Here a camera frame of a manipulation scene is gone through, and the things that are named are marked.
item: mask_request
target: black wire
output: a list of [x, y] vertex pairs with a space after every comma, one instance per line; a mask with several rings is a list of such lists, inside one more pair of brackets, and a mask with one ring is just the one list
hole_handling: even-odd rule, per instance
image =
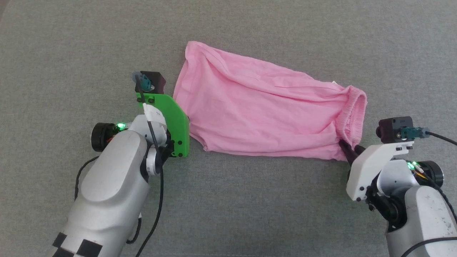
[[140, 234], [140, 229], [141, 229], [141, 218], [138, 218], [137, 230], [135, 231], [135, 235], [133, 236], [132, 240], [127, 239], [128, 245], [133, 244], [138, 239], [138, 235]]
[[454, 211], [454, 208], [452, 207], [452, 204], [449, 202], [449, 199], [444, 194], [443, 190], [427, 175], [427, 173], [424, 172], [424, 173], [421, 173], [421, 174], [424, 175], [424, 177], [427, 178], [428, 182], [432, 185], [432, 187], [434, 189], [436, 189], [440, 193], [440, 195], [444, 198], [444, 201], [449, 206], [449, 209], [451, 210], [451, 213], [454, 216], [454, 220], [455, 220], [456, 225], [457, 225], [457, 215], [456, 215], [456, 213]]
[[428, 135], [430, 135], [430, 136], [434, 136], [434, 137], [436, 137], [436, 138], [442, 139], [442, 140], [444, 140], [444, 141], [446, 141], [446, 142], [449, 142], [449, 143], [451, 143], [451, 144], [453, 144], [453, 145], [457, 145], [457, 142], [456, 142], [456, 141], [454, 141], [454, 140], [452, 140], [452, 139], [449, 139], [449, 138], [447, 138], [447, 137], [443, 137], [442, 135], [438, 135], [438, 134], [433, 133], [433, 132], [430, 132], [430, 131], [426, 131], [425, 133], [428, 134]]
[[417, 249], [417, 248], [419, 248], [419, 247], [421, 247], [423, 245], [434, 243], [434, 242], [452, 241], [452, 240], [457, 240], [457, 236], [433, 238], [433, 239], [424, 240], [424, 241], [422, 241], [420, 243], [417, 243], [417, 244], [413, 245], [410, 249], [406, 250], [406, 252], [404, 252], [404, 254], [402, 254], [401, 257], [408, 256], [408, 254], [410, 254], [412, 251], [414, 251], [415, 249]]
[[[449, 199], [447, 199], [447, 196], [444, 194], [443, 190], [441, 190], [441, 188], [424, 172], [424, 173], [421, 173], [422, 175], [424, 175], [428, 182], [432, 185], [432, 187], [434, 189], [436, 189], [438, 192], [440, 192], [440, 195], [444, 198], [444, 201], [446, 202], [446, 204], [449, 206], [449, 209], [451, 210], [452, 212], [452, 215], [454, 216], [454, 220], [456, 221], [456, 224], [457, 224], [457, 216], [456, 216], [456, 213], [454, 211], [454, 208], [452, 207], [451, 203], [449, 202]], [[408, 250], [406, 250], [406, 252], [404, 252], [402, 254], [401, 257], [406, 257], [407, 255], [409, 255], [412, 251], [414, 251], [415, 249], [423, 246], [423, 245], [426, 245], [426, 244], [429, 244], [429, 243], [433, 243], [433, 242], [441, 242], [441, 241], [451, 241], [451, 240], [457, 240], [457, 236], [454, 236], [454, 237], [442, 237], [442, 238], [433, 238], [433, 239], [428, 239], [428, 240], [424, 240], [422, 242], [419, 242], [413, 246], [411, 246]]]
[[[441, 135], [438, 135], [436, 133], [433, 133], [433, 132], [429, 132], [429, 131], [426, 131], [425, 132], [426, 134], [429, 134], [430, 136], [434, 136], [434, 137], [437, 137], [439, 139], [442, 139], [444, 141], [447, 141], [451, 144], [454, 144], [454, 145], [457, 145], [457, 142], [452, 140], [452, 139], [449, 139], [447, 137], [443, 137]], [[454, 220], [456, 222], [456, 225], [457, 225], [457, 215], [454, 211], [454, 208], [452, 207], [452, 204], [449, 202], [449, 199], [447, 198], [447, 196], [444, 194], [443, 190], [424, 172], [424, 173], [421, 173], [422, 175], [424, 175], [427, 180], [429, 181], [429, 183], [432, 185], [432, 187], [434, 189], [436, 189], [440, 195], [443, 197], [444, 201], [446, 202], [446, 204], [449, 206], [449, 209], [451, 210], [451, 213], [452, 215], [454, 216]], [[406, 257], [407, 255], [409, 255], [412, 251], [414, 251], [415, 249], [421, 247], [421, 246], [424, 246], [426, 244], [429, 244], [429, 243], [434, 243], [434, 242], [442, 242], [442, 241], [452, 241], [452, 240], [457, 240], [457, 236], [453, 236], [453, 237], [442, 237], [442, 238], [433, 238], [433, 239], [428, 239], [428, 240], [424, 240], [422, 242], [419, 242], [415, 245], [413, 245], [412, 247], [410, 247], [408, 250], [406, 250], [406, 252], [404, 252], [404, 254], [402, 254], [401, 257]]]
[[164, 173], [163, 171], [160, 173], [160, 197], [159, 197], [159, 208], [157, 209], [157, 215], [155, 217], [154, 225], [152, 226], [151, 231], [149, 234], [146, 236], [146, 239], [143, 241], [141, 244], [140, 249], [137, 252], [137, 255], [135, 257], [139, 257], [141, 252], [143, 251], [144, 247], [148, 243], [149, 239], [151, 238], [152, 234], [155, 231], [155, 228], [157, 227], [157, 224], [159, 222], [160, 218], [160, 213], [162, 212], [162, 203], [164, 202]]
[[[146, 103], [146, 99], [144, 98], [144, 93], [143, 93], [143, 89], [141, 88], [141, 81], [140, 81], [140, 78], [138, 75], [135, 75], [135, 80], [136, 80], [136, 87], [138, 89], [138, 92], [140, 93], [140, 96], [141, 96], [141, 101], [143, 103]], [[135, 257], [139, 257], [141, 252], [143, 251], [144, 247], [146, 246], [146, 244], [148, 243], [149, 239], [151, 238], [152, 234], [154, 233], [155, 231], [155, 228], [157, 227], [157, 224], [159, 223], [159, 218], [160, 218], [160, 213], [162, 212], [162, 204], [164, 202], [164, 171], [163, 171], [163, 167], [162, 167], [162, 158], [160, 157], [160, 152], [159, 152], [159, 144], [157, 143], [157, 139], [155, 137], [155, 133], [154, 133], [154, 129], [152, 128], [152, 124], [150, 121], [148, 121], [148, 127], [149, 127], [149, 131], [151, 133], [151, 136], [152, 136], [152, 141], [154, 143], [154, 148], [155, 148], [155, 151], [156, 151], [156, 162], [157, 162], [157, 172], [160, 173], [160, 196], [159, 196], [159, 208], [157, 209], [157, 215], [155, 217], [155, 221], [154, 221], [154, 225], [152, 226], [152, 229], [151, 231], [149, 232], [149, 234], [146, 236], [146, 239], [144, 239], [143, 243], [141, 244], [141, 247], [140, 249], [138, 250], [137, 254], [135, 255]]]
[[83, 164], [83, 166], [80, 168], [80, 170], [78, 171], [78, 175], [76, 175], [76, 184], [74, 186], [74, 200], [76, 200], [76, 198], [78, 197], [78, 192], [79, 192], [79, 189], [78, 189], [78, 185], [80, 183], [80, 176], [81, 176], [81, 172], [83, 171], [83, 169], [91, 162], [97, 160], [98, 156], [95, 156], [94, 158], [88, 160], [85, 162], [85, 164]]

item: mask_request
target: pink garment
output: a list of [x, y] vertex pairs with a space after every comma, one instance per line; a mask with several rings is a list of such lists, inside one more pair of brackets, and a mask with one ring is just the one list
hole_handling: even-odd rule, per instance
[[189, 42], [173, 95], [205, 151], [345, 160], [360, 142], [367, 97], [353, 86]]

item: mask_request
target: gray carpet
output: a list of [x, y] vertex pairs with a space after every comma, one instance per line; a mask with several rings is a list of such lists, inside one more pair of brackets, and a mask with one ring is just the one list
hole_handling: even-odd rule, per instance
[[[97, 155], [93, 125], [141, 113], [132, 71], [160, 71], [172, 94], [189, 40], [363, 89], [364, 145], [379, 143], [379, 119], [399, 115], [457, 138], [456, 13], [452, 0], [12, 0], [0, 23], [0, 255], [45, 253], [79, 167]], [[409, 157], [438, 162], [457, 205], [456, 152], [427, 139]], [[165, 168], [145, 257], [388, 255], [380, 214], [346, 195], [344, 162], [204, 152], [192, 140]]]
[[0, 20], [3, 16], [3, 12], [5, 11], [6, 5], [10, 0], [0, 0]]

